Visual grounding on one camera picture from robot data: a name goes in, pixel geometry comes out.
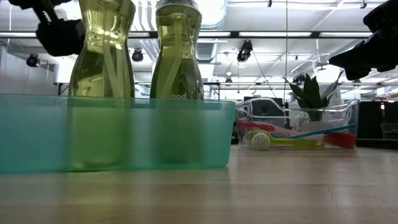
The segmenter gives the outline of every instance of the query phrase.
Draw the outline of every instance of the ceiling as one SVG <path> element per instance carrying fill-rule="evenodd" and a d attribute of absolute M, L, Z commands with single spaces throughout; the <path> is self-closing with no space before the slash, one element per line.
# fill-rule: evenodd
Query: ceiling
<path fill-rule="evenodd" d="M 201 0 L 199 2 L 214 5 L 223 1 Z M 140 16 L 143 10 L 147 11 L 146 15 L 150 24 L 151 5 L 156 0 L 147 1 L 147 6 L 143 5 L 141 0 L 134 0 L 134 2 L 139 2 L 138 14 Z M 363 17 L 385 1 L 367 1 L 368 7 L 365 9 L 361 9 L 362 0 L 288 0 L 287 8 L 286 0 L 273 0 L 272 2 L 272 7 L 267 7 L 268 1 L 228 0 L 223 26 L 220 29 L 228 31 L 369 32 L 362 22 Z M 209 21 L 217 7 L 202 7 L 201 9 L 203 17 Z M 57 7 L 56 12 L 58 16 L 66 19 L 80 17 L 76 1 Z M 136 16 L 135 20 L 142 21 L 142 18 Z M 7 1 L 0 1 L 0 30 L 35 31 L 37 24 L 38 20 L 32 10 L 22 11 L 18 7 L 11 7 Z M 7 39 L 0 40 L 3 44 L 8 41 Z M 215 60 L 210 65 L 200 65 L 205 81 L 219 80 L 223 82 L 227 76 L 226 73 L 231 72 L 234 82 L 238 80 L 238 75 L 240 82 L 262 82 L 265 78 L 269 82 L 282 82 L 281 78 L 286 74 L 288 78 L 292 78 L 298 72 L 308 72 L 316 73 L 320 82 L 332 82 L 338 74 L 338 69 L 328 67 L 325 71 L 318 72 L 319 68 L 314 66 L 315 63 L 322 62 L 328 55 L 347 48 L 347 46 L 353 46 L 360 41 L 353 39 L 252 39 L 254 54 L 249 58 L 245 67 L 238 68 L 236 52 L 244 39 L 219 40 L 222 43 L 217 45 Z M 47 55 L 39 41 L 34 39 L 11 39 L 10 46 L 23 57 L 28 56 L 29 53 L 40 53 L 40 58 L 48 60 L 49 63 L 74 60 L 73 57 L 54 58 Z M 145 47 L 142 41 L 136 39 L 129 39 L 128 46 L 131 51 L 134 48 Z M 150 82 L 153 64 L 153 61 L 145 54 L 142 62 L 134 63 L 136 80 Z"/>

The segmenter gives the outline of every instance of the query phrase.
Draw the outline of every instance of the wall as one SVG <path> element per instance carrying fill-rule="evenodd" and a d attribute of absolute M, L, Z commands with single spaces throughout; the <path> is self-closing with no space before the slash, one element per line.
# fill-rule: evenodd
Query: wall
<path fill-rule="evenodd" d="M 57 95 L 55 74 L 44 68 L 30 68 L 26 60 L 0 48 L 0 93 Z"/>

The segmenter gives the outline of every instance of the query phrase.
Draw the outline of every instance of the dish soap bottle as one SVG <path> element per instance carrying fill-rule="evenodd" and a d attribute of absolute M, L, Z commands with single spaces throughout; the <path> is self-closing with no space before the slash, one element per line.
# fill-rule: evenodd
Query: dish soap bottle
<path fill-rule="evenodd" d="M 160 54 L 152 77 L 150 97 L 202 100 L 203 83 L 195 46 L 201 13 L 192 0 L 161 0 L 156 5 Z"/>
<path fill-rule="evenodd" d="M 80 0 L 80 8 L 86 39 L 69 95 L 83 97 L 68 103 L 70 171 L 126 169 L 131 142 L 127 98 L 134 97 L 127 37 L 135 6 L 131 0 Z"/>

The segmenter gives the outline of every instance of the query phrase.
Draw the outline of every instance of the table surface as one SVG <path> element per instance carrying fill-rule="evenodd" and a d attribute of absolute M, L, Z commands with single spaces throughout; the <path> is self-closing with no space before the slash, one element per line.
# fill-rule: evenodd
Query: table surface
<path fill-rule="evenodd" d="M 398 223 L 398 151 L 232 147 L 219 170 L 0 175 L 1 223 Z"/>

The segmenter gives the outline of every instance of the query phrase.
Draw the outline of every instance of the black clamp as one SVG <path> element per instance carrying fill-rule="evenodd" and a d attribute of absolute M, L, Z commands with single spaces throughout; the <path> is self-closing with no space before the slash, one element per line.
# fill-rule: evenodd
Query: black clamp
<path fill-rule="evenodd" d="M 363 0 L 363 5 L 361 6 L 361 9 L 365 9 L 368 6 L 366 0 Z"/>

